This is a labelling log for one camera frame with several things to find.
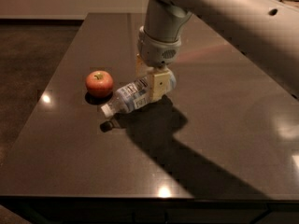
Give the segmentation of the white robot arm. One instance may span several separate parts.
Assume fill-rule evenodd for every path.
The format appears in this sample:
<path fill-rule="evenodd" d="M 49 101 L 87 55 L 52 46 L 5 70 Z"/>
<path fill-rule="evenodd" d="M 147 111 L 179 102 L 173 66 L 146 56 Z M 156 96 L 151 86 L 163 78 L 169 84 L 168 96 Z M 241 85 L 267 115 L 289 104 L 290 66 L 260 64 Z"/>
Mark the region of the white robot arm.
<path fill-rule="evenodd" d="M 191 15 L 299 96 L 298 9 L 276 0 L 149 0 L 137 43 L 141 60 L 151 67 L 172 63 Z"/>

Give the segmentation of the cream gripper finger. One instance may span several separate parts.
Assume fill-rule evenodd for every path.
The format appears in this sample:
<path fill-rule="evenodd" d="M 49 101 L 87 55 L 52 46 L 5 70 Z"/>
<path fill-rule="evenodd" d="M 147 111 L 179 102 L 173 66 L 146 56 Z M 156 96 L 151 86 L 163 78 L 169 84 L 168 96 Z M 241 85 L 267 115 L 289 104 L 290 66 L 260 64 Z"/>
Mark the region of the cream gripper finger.
<path fill-rule="evenodd" d="M 144 63 L 139 54 L 136 55 L 135 73 L 137 77 L 143 77 L 148 73 L 149 67 Z"/>
<path fill-rule="evenodd" d="M 152 68 L 147 74 L 149 82 L 149 99 L 159 101 L 170 91 L 171 74 L 168 68 Z"/>

